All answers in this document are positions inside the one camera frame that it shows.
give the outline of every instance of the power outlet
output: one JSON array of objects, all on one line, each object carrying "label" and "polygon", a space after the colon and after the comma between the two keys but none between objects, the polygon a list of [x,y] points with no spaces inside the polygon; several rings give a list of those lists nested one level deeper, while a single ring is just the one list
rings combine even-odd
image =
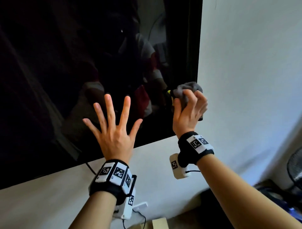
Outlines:
[{"label": "power outlet", "polygon": [[134,211],[141,211],[141,210],[143,210],[143,209],[145,209],[147,207],[148,207],[148,203],[147,202],[141,202],[141,203],[133,206],[133,210]]}]

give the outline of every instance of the cord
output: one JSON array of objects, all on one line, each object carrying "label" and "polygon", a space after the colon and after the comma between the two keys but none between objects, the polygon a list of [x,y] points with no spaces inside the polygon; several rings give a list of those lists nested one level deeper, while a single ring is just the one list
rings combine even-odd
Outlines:
[{"label": "cord", "polygon": [[160,19],[160,17],[164,14],[165,12],[161,13],[157,19],[155,19],[155,21],[153,22],[152,26],[151,26],[151,29],[150,29],[150,32],[149,32],[149,36],[148,36],[148,41],[150,40],[150,36],[151,36],[151,31],[153,29],[153,26],[155,25],[155,23],[158,21],[158,19]]},{"label": "cord", "polygon": [[87,162],[86,162],[85,164],[88,166],[88,168],[90,169],[90,171],[91,171],[94,175],[96,175],[95,171],[93,171],[93,169],[90,167],[90,165],[89,165]]},{"label": "cord", "polygon": [[126,228],[125,228],[125,224],[124,224],[124,221],[125,221],[125,220],[123,219],[123,226],[124,226],[124,229],[126,229]]},{"label": "cord", "polygon": [[199,170],[190,170],[190,171],[186,171],[186,173],[189,173],[189,172],[200,172]]},{"label": "cord", "polygon": [[145,225],[146,225],[146,217],[142,213],[140,213],[139,211],[134,211],[134,212],[140,214],[142,217],[145,218],[145,223],[144,223],[144,227],[143,227],[143,229],[144,229]]}]

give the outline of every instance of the television screen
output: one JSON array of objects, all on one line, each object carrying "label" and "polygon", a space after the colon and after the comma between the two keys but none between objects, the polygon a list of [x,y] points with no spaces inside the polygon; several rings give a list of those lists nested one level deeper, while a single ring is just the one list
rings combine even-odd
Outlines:
[{"label": "television screen", "polygon": [[0,188],[102,158],[82,119],[131,97],[135,147],[174,135],[167,91],[197,81],[202,1],[0,3]]}]

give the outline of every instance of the wristband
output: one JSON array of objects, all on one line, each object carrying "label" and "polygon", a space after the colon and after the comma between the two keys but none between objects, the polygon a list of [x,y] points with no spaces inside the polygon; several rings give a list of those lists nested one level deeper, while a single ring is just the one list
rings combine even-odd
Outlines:
[{"label": "wristband", "polygon": [[183,134],[178,140],[180,153],[178,163],[185,168],[188,164],[195,164],[205,155],[214,154],[214,148],[203,136],[194,131]]},{"label": "wristband", "polygon": [[126,197],[132,195],[136,178],[125,162],[118,159],[108,160],[91,182],[89,195],[98,191],[109,192],[116,197],[116,205],[121,205]]}]

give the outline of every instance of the wall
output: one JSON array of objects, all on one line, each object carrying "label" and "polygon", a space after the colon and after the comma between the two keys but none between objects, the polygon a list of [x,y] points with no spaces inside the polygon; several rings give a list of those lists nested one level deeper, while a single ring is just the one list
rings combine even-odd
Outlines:
[{"label": "wall", "polygon": [[[218,158],[250,184],[259,181],[301,114],[302,2],[204,0],[198,83],[209,109],[197,132]],[[147,218],[172,217],[200,204],[207,188],[195,173],[173,177],[171,137],[134,149],[135,204]],[[94,161],[97,170],[103,160]],[[85,165],[0,190],[0,228],[67,228],[88,198],[93,175]],[[126,226],[142,220],[134,215]],[[122,228],[114,219],[111,228]]]}]

